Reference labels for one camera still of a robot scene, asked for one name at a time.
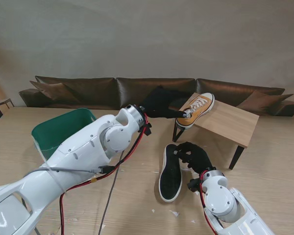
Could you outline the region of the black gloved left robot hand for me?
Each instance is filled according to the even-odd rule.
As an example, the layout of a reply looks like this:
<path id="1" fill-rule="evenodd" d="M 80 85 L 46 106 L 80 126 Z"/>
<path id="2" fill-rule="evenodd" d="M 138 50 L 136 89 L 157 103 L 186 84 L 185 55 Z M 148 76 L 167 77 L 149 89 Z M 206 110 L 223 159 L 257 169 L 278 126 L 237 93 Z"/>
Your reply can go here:
<path id="1" fill-rule="evenodd" d="M 176 111 L 169 108 L 170 104 L 180 98 L 189 98 L 190 93 L 156 87 L 139 104 L 149 118 L 185 118 L 184 111 Z"/>

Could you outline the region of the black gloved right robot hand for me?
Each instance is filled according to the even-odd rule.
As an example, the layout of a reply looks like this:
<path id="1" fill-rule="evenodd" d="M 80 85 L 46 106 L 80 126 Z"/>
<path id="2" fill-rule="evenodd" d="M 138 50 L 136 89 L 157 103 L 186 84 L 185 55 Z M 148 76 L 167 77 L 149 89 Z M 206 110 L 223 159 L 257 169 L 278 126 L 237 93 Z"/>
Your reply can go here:
<path id="1" fill-rule="evenodd" d="M 179 144 L 176 148 L 176 155 L 182 163 L 188 164 L 194 172 L 201 174 L 206 170 L 216 170 L 204 149 L 191 142 Z"/>

